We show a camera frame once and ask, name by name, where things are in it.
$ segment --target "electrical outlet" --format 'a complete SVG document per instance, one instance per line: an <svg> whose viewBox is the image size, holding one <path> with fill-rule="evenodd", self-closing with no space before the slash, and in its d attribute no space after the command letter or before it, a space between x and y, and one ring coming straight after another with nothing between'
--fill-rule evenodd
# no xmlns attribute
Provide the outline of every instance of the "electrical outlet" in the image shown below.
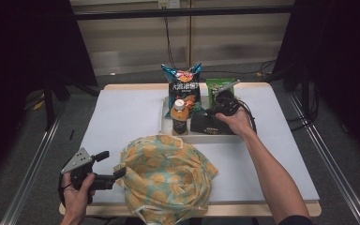
<svg viewBox="0 0 360 225"><path fill-rule="evenodd" d="M169 0L169 8L180 8L180 0Z"/></svg>
<svg viewBox="0 0 360 225"><path fill-rule="evenodd" d="M159 8L159 9L169 8L168 0L158 0L157 1L157 8Z"/></svg>

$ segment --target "blue chip bag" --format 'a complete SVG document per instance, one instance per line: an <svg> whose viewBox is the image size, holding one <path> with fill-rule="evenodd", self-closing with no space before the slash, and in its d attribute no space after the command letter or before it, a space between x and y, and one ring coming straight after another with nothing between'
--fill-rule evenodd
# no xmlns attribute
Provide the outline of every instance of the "blue chip bag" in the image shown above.
<svg viewBox="0 0 360 225"><path fill-rule="evenodd" d="M171 108L177 99L183 99L189 109L189 115L203 111L201 104L200 74L201 63L187 71L170 68L162 64L169 82L169 111L165 117L171 117Z"/></svg>

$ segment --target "gray carpet floor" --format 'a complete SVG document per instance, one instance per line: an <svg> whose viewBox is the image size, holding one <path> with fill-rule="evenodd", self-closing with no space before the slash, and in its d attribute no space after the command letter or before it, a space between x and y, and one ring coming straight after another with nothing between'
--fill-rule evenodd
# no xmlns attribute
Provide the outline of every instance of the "gray carpet floor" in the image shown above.
<svg viewBox="0 0 360 225"><path fill-rule="evenodd" d="M261 64L232 65L220 67L206 67L205 71L254 71L259 70ZM208 77L236 77L242 82L258 82L261 77L255 73L233 74L225 72L205 72ZM103 89L109 83L165 83L166 78L161 71L124 74L97 77L98 89ZM272 82L278 102L286 118L295 118L297 114L290 102L289 95L283 90L282 81ZM40 163L36 179L31 186L22 211L17 217L17 224L59 224L62 216L58 212L59 199L57 195L58 174L67 158L78 150L87 129L97 97L91 97L84 92L69 87L71 98L67 102L54 102L56 114L61 114L60 123L55 131L49 149ZM295 128L300 124L291 124ZM325 144L331 151L339 168L344 173L350 185L360 198L360 144L350 133L345 133L342 123L331 108L321 99L319 115L314 122L321 133ZM16 194L28 167L34 159L35 153L45 133L46 113L41 109L27 110L16 138L13 140L8 154L2 156L0 165L0 222ZM306 162L312 181L321 197L322 214L313 219L316 224L358 224L353 211L343 198L332 174L322 160L305 129L294 131L293 136ZM262 225L274 224L270 217L259 217ZM108 224L123 224L119 218ZM249 224L248 218L217 218L206 220L205 224ZM87 218L84 224L106 224L105 220Z"/></svg>

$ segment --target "person's left hand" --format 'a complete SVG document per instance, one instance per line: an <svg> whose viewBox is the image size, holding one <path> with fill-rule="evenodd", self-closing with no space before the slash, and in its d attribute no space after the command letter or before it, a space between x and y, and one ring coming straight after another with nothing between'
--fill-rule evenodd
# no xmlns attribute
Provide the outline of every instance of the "person's left hand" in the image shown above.
<svg viewBox="0 0 360 225"><path fill-rule="evenodd" d="M62 225L80 224L86 215L86 206L88 202L88 190L95 180L95 175L90 173L84 180L80 190L71 185L71 176L69 172L63 174L63 187L66 202L66 214L64 215ZM95 191L89 192L89 195L95 195Z"/></svg>

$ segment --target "table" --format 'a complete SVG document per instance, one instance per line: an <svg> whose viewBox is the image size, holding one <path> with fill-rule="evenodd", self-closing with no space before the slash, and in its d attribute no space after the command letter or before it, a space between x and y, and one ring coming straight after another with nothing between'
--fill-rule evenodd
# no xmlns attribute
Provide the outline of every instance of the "table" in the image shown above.
<svg viewBox="0 0 360 225"><path fill-rule="evenodd" d="M205 83L200 83L200 86L202 96L207 96ZM299 186L310 215L318 216L322 211L318 193L271 86L265 82L242 82L235 86L235 95L252 110L262 142ZM113 166L119 163L119 154L128 142L161 132L162 99L166 96L166 83L110 84L101 91L82 141L82 147L90 155L110 151L110 160L95 164L96 173L109 174ZM212 184L209 210L204 217L271 216L243 142L193 141L190 143L218 168L218 175ZM62 205L59 210L65 213ZM94 203L87 207L86 215L134 217L125 205L123 190L117 185L112 190L97 191Z"/></svg>

